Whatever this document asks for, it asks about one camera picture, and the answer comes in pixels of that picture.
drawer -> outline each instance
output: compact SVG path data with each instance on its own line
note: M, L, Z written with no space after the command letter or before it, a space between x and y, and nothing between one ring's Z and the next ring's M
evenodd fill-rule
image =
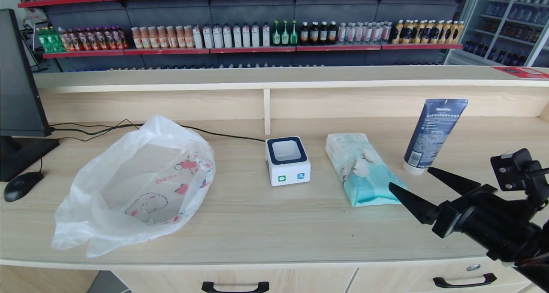
M211 281L218 291L249 292L260 281L269 293L345 293L356 268L253 269L253 270L113 270L133 293L200 293Z
M450 284L463 285L481 283L484 281L482 275L487 273L493 273L498 279L483 288L529 283L528 279L512 268L489 258L373 263L371 267L359 268L348 293L453 292L455 289L435 286L433 278L443 277Z

plastic bag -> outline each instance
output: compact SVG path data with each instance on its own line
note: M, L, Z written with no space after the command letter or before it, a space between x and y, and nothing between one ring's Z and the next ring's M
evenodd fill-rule
M55 213L51 246L90 240L90 258L171 234L202 204L214 174L208 142L155 115L78 172Z

black handle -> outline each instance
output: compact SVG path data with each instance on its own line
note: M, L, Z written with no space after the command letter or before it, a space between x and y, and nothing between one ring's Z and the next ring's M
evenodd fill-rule
M202 283L202 291L208 292L208 293L264 293L269 291L269 282L268 281L262 281L260 283L257 283L257 289L253 291L247 291L247 292L225 292L225 291L217 291L214 289L214 283L210 281L204 281Z
M496 278L496 275L489 273L484 274L484 282L481 283L471 283L471 284L449 284L447 281L444 280L442 277L435 277L433 278L433 282L437 287L441 287L443 289L459 289L462 287L480 287L481 285L489 285L496 281L498 278Z

wet wipes package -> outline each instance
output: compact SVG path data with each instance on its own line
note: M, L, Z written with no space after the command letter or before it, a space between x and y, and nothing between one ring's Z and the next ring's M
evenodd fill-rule
M404 189L406 185L389 170L364 133L329 134L326 152L353 207L400 203L389 191L389 183Z

cable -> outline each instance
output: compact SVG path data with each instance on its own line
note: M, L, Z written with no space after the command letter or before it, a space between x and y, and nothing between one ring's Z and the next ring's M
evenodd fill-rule
M129 125L122 125L122 123L124 121L127 121L128 123L130 123ZM84 130L81 130L81 129L71 129L71 128L63 128L63 129L58 129L58 128L55 128L53 126L56 126L56 125L62 125L62 124L74 124L74 125L79 125L80 124L77 124L77 123L61 123L61 124L53 124L53 125L50 125L51 127L51 130L52 131L77 131L77 132L80 132L80 133L84 133L86 135L92 135L94 137L90 137L89 139L86 139L86 140L82 140L82 139L79 139L77 137L61 137L60 139L75 139L75 140L79 140L81 142L88 142L90 140L93 140L94 138L96 137L99 137L101 135L105 135L107 134L108 132L114 130L114 129L121 129L121 128L124 128L124 127L135 127L136 129L139 129L139 127L143 126L144 124L134 124L132 123L131 121L129 121L128 119L124 119L123 121L120 121L120 123L118 123L117 125L115 126L107 126L107 125L81 125L81 126L84 126L84 127L107 127L107 129L102 129L102 130L99 130L99 131L96 131L96 132L88 132L88 131L84 131ZM186 126L186 125L182 125L182 124L178 124L180 125L181 127L187 127L189 129L193 129L193 130L197 130L197 131L201 131L201 132L204 132L204 133L208 133L208 134L211 134L211 135L217 135L217 136L224 136L224 137L233 137L235 139L245 139L245 140L253 140L253 141L259 141L259 142L265 142L265 140L262 140L262 139L256 139L255 137L247 137L247 136L239 136L239 135L231 135L231 134L224 134L224 133L216 133L216 132L211 132L211 131L207 131L207 130L204 130L204 129L200 129L200 128L197 128L197 127L190 127L190 126Z

